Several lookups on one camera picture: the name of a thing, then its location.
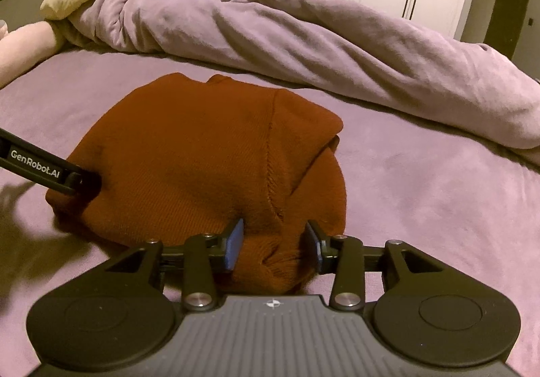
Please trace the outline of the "rolled lilac duvet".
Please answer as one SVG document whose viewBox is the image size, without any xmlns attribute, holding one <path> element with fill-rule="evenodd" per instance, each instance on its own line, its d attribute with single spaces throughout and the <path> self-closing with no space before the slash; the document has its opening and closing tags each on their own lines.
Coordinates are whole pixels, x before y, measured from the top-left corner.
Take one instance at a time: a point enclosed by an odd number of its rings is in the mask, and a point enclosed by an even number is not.
<svg viewBox="0 0 540 377">
<path fill-rule="evenodd" d="M 539 85 L 464 43 L 350 0 L 92 0 L 73 44 L 166 53 L 396 109 L 539 158 Z"/>
</svg>

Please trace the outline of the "rust brown knit sweater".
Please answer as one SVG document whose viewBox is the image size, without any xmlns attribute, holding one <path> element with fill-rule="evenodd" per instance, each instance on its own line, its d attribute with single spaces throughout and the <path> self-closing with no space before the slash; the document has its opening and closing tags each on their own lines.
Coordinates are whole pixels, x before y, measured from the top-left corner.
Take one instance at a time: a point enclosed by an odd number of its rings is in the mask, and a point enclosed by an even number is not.
<svg viewBox="0 0 540 377">
<path fill-rule="evenodd" d="M 100 194 L 48 191 L 46 199 L 61 227 L 129 247 L 150 239 L 172 247 L 243 221 L 242 249 L 221 288 L 285 294 L 314 274 L 306 223 L 344 230 L 342 127 L 329 109 L 283 88 L 174 73 L 115 104 L 70 155 L 101 176 Z"/>
</svg>

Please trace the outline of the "pale pink pillow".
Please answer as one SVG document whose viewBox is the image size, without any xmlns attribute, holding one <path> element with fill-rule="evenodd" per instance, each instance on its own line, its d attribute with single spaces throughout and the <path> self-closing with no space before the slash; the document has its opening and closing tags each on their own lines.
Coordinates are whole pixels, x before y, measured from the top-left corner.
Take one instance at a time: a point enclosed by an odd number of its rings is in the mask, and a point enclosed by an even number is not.
<svg viewBox="0 0 540 377">
<path fill-rule="evenodd" d="M 0 86 L 4 88 L 38 63 L 54 56 L 66 39 L 48 21 L 24 25 L 10 31 L 1 21 Z"/>
</svg>

